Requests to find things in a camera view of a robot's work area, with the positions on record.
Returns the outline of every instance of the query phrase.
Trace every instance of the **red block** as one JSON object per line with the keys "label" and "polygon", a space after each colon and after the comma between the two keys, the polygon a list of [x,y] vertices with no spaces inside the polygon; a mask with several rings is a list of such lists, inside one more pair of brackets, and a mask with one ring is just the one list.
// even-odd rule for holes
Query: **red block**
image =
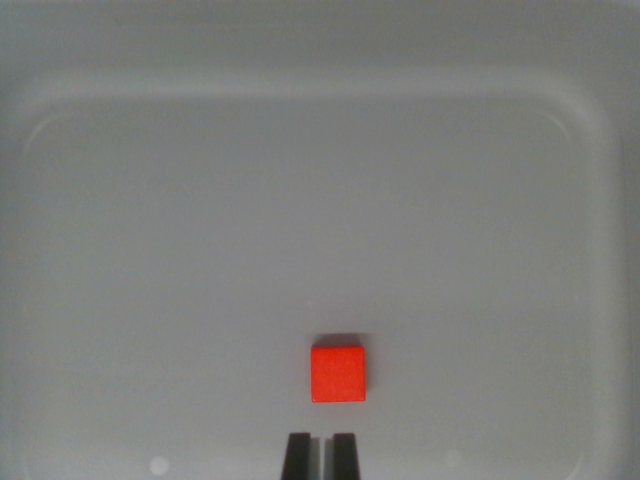
{"label": "red block", "polygon": [[311,401],[364,402],[367,380],[364,347],[311,349]]}

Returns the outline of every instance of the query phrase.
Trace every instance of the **white plastic container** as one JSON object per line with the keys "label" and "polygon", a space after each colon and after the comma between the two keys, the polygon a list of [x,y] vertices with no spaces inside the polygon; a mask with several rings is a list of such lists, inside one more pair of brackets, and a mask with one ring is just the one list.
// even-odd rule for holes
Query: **white plastic container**
{"label": "white plastic container", "polygon": [[2,478],[640,478],[640,5],[422,3],[0,5]]}

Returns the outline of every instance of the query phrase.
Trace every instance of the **red cube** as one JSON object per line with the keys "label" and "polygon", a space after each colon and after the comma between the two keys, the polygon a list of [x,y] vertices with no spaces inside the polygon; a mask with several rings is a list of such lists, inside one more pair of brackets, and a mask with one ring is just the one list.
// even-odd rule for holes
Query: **red cube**
{"label": "red cube", "polygon": [[338,346],[311,349],[311,401],[364,402],[367,381],[364,347]]}

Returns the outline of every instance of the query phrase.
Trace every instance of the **gray surface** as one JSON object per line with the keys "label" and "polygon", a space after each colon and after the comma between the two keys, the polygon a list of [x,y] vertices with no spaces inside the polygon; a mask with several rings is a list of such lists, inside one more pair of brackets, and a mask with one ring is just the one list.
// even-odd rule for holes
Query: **gray surface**
{"label": "gray surface", "polygon": [[[153,478],[163,456],[167,479],[277,478],[287,434],[309,430],[354,431],[364,479],[629,478],[640,189],[625,135],[640,116],[628,83],[589,68],[626,45],[632,16],[611,6],[618,37],[601,27],[609,43],[561,75],[578,28],[556,53],[514,39],[520,63],[549,68],[497,45],[500,62],[465,67],[467,47],[418,48],[411,25],[394,41],[424,48],[424,68],[384,52],[344,68],[370,45],[357,22],[334,60],[298,65],[322,68],[264,68],[238,45],[176,65],[151,40],[169,28],[188,45],[213,17],[83,8],[0,9],[27,26],[58,12],[74,48],[73,29],[94,27],[140,49],[89,42],[101,69],[77,70],[81,49],[18,65],[0,47],[7,79],[59,56],[5,97],[5,476]],[[520,16],[561,27],[607,10],[450,8],[438,18],[458,26],[475,13],[480,43]],[[459,38],[451,22],[438,32]],[[460,67],[431,66],[438,52]],[[311,403],[309,348],[327,333],[365,342],[365,404]]]}

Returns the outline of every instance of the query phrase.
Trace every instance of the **white tray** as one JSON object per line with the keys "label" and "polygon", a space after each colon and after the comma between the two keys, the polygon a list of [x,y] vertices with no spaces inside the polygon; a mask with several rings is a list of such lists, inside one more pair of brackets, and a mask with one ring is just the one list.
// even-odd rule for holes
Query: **white tray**
{"label": "white tray", "polygon": [[1,6],[2,478],[638,478],[622,8]]}

